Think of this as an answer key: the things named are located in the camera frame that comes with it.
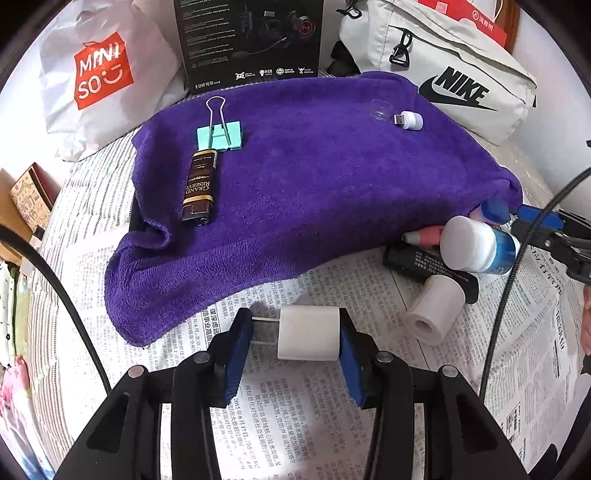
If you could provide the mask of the person's hand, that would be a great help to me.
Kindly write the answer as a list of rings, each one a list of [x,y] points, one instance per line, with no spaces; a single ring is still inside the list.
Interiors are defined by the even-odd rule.
[[[584,306],[582,312],[582,324],[580,343],[586,356],[591,355],[591,286],[585,285],[583,289]]]

